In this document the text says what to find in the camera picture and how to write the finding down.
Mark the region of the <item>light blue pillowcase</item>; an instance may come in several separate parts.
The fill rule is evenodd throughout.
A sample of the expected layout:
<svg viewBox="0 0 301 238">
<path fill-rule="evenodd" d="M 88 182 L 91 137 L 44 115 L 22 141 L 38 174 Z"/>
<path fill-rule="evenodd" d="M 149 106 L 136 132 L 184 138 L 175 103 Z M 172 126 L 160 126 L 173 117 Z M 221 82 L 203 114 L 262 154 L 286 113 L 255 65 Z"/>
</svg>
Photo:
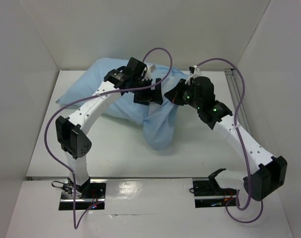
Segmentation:
<svg viewBox="0 0 301 238">
<path fill-rule="evenodd" d="M 101 85 L 103 78 L 112 69 L 126 66 L 126 59 L 102 58 L 97 60 L 62 96 L 56 103 L 66 105 L 73 101 L 93 95 Z M 121 119 L 127 119 L 143 126 L 143 138 L 154 150 L 166 149 L 172 142 L 177 105 L 163 98 L 161 105 L 147 105 L 133 102 L 132 93 L 124 94 L 110 105 L 104 114 Z"/>
</svg>

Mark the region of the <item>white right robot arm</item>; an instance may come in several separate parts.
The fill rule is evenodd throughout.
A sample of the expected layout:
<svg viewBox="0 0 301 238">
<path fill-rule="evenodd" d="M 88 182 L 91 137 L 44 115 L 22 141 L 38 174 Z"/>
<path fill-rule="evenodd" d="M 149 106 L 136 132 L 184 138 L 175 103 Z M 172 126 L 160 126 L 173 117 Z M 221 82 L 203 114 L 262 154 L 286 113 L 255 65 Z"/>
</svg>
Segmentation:
<svg viewBox="0 0 301 238">
<path fill-rule="evenodd" d="M 237 123 L 232 111 L 216 100 L 214 85 L 209 78 L 181 79 L 164 95 L 178 106 L 189 105 L 196 109 L 201 121 L 224 138 L 247 163 L 246 172 L 218 169 L 210 174 L 208 189 L 211 193 L 244 188 L 251 199 L 261 201 L 284 184 L 286 159 L 268 152 Z"/>
</svg>

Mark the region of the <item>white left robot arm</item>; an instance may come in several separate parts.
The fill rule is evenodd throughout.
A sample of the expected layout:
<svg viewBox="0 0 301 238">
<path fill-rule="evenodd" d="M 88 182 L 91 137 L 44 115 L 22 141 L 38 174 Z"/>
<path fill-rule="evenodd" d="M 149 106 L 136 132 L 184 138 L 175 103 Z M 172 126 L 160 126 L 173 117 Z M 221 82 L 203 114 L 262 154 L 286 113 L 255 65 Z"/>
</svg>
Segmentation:
<svg viewBox="0 0 301 238">
<path fill-rule="evenodd" d="M 155 102 L 162 104 L 160 78 L 152 87 L 151 74 L 155 72 L 154 64 L 145 64 L 130 58 L 126 66 L 109 71 L 94 93 L 95 98 L 85 102 L 77 111 L 55 121 L 57 140 L 65 152 L 67 164 L 72 169 L 68 182 L 72 192 L 79 198 L 90 192 L 90 177 L 87 171 L 86 155 L 92 147 L 87 137 L 94 122 L 108 107 L 117 101 L 128 88 L 135 88 L 133 101 L 140 104 Z"/>
</svg>

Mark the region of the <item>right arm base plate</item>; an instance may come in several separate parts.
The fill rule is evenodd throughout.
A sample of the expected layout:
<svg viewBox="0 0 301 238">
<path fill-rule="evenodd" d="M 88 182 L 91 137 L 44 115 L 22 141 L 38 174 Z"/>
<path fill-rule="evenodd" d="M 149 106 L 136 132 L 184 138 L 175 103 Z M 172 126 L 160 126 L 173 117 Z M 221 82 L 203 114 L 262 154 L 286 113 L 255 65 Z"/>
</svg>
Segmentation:
<svg viewBox="0 0 301 238">
<path fill-rule="evenodd" d="M 189 192 L 194 195 L 196 208 L 225 207 L 235 205 L 237 191 L 235 189 L 214 188 L 209 180 L 193 180 Z"/>
</svg>

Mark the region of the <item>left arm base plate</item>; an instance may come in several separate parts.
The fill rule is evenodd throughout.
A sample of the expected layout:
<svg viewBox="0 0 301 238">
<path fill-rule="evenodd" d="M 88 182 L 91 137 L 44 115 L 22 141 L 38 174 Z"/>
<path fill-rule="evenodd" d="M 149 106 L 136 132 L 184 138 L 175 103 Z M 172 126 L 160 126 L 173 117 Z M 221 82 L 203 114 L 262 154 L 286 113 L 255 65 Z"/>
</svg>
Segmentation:
<svg viewBox="0 0 301 238">
<path fill-rule="evenodd" d="M 67 180 L 53 181 L 52 186 L 61 189 L 59 211 L 73 210 L 73 188 Z M 106 180 L 92 179 L 83 192 L 76 192 L 75 210 L 104 210 Z"/>
</svg>

